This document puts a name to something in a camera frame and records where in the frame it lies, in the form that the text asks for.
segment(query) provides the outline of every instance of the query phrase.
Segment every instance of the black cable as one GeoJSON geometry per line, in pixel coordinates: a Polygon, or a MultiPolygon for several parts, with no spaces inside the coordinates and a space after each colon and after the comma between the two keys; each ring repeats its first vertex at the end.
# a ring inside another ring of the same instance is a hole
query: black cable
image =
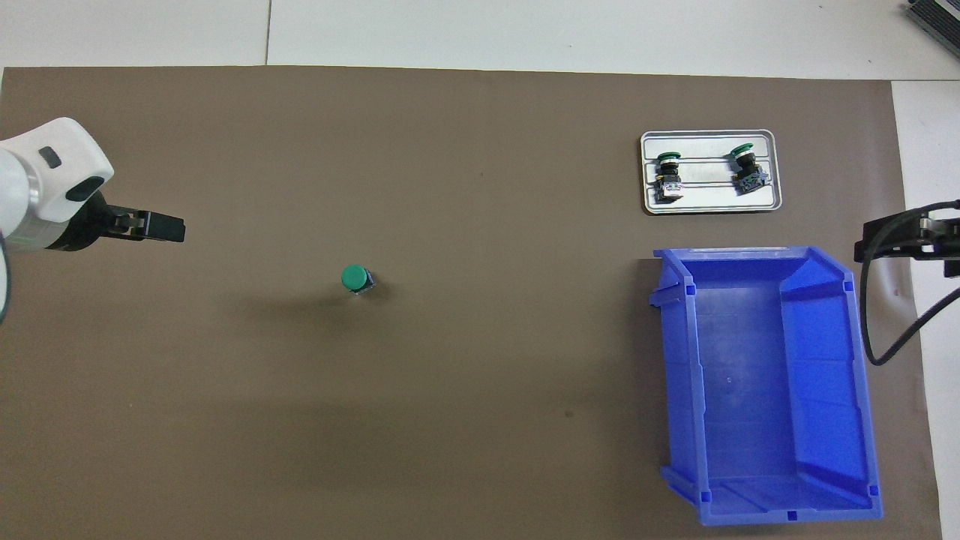
{"type": "Polygon", "coordinates": [[[867,249],[863,252],[863,268],[860,270],[860,333],[863,334],[863,347],[867,352],[867,359],[870,360],[870,363],[874,366],[881,366],[887,361],[890,360],[903,345],[906,345],[906,342],[910,340],[920,328],[927,323],[934,315],[944,310],[944,307],[950,305],[951,302],[960,298],[960,287],[956,290],[945,296],[940,302],[937,302],[930,309],[928,309],[923,315],[920,316],[916,321],[910,325],[909,328],[904,331],[900,337],[897,338],[897,341],[894,341],[894,344],[887,349],[887,352],[880,355],[880,358],[874,356],[874,348],[870,344],[870,333],[867,331],[867,275],[870,273],[870,263],[874,259],[874,254],[876,250],[880,247],[880,244],[883,243],[883,240],[890,235],[893,229],[899,227],[900,225],[906,223],[911,219],[915,219],[921,214],[932,212],[933,210],[940,209],[960,209],[960,199],[956,201],[944,201],[943,203],[934,203],[932,205],[926,205],[925,207],[919,207],[917,209],[910,209],[901,214],[899,214],[894,219],[888,221],[880,231],[874,236],[874,239],[871,240],[870,244],[867,246],[867,249]]]}

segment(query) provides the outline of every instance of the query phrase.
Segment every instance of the blue storage bin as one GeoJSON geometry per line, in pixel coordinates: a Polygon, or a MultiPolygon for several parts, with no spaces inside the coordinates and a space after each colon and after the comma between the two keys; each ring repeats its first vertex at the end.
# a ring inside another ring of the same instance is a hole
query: blue storage bin
{"type": "Polygon", "coordinates": [[[882,517],[850,270],[815,247],[654,255],[670,423],[661,473],[700,523],[882,517]]]}

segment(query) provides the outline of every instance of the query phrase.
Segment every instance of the aluminum tray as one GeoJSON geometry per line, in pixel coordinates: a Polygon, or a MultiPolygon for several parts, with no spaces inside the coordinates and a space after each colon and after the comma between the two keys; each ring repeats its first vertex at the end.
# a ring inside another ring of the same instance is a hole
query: aluminum tray
{"type": "Polygon", "coordinates": [[[780,172],[774,135],[767,130],[717,130],[692,132],[647,132],[640,138],[643,169],[643,206],[652,214],[758,212],[778,209],[780,172]],[[754,144],[756,162],[770,175],[770,185],[739,195],[733,176],[739,167],[730,150],[754,144]],[[657,193],[657,156],[680,152],[680,177],[684,197],[661,201],[657,193]]]}

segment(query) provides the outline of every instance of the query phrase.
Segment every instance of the brown mat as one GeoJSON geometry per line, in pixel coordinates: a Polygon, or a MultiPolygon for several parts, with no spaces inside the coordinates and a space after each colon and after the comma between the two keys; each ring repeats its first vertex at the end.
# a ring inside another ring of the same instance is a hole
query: brown mat
{"type": "MultiPolygon", "coordinates": [[[[887,517],[703,528],[668,491],[660,247],[902,209],[890,86],[404,69],[8,69],[182,245],[13,258],[0,537],[939,538],[917,343],[869,370],[887,517]],[[771,130],[769,214],[645,215],[649,130],[771,130]],[[350,263],[383,281],[339,285],[350,263]]],[[[876,339],[914,316],[876,275],[876,339]]]]}

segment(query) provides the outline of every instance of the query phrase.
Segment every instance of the green push button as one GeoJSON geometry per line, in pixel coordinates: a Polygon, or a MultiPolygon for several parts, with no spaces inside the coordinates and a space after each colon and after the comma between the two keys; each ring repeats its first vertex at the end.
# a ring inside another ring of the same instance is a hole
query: green push button
{"type": "Polygon", "coordinates": [[[753,147],[754,147],[753,142],[747,142],[747,143],[741,144],[740,146],[737,146],[736,148],[730,150],[730,155],[736,156],[737,154],[741,152],[746,152],[747,150],[750,150],[753,147]]]}
{"type": "Polygon", "coordinates": [[[359,264],[351,264],[344,268],[343,274],[340,275],[340,282],[354,294],[365,292],[374,285],[370,271],[359,264]]]}

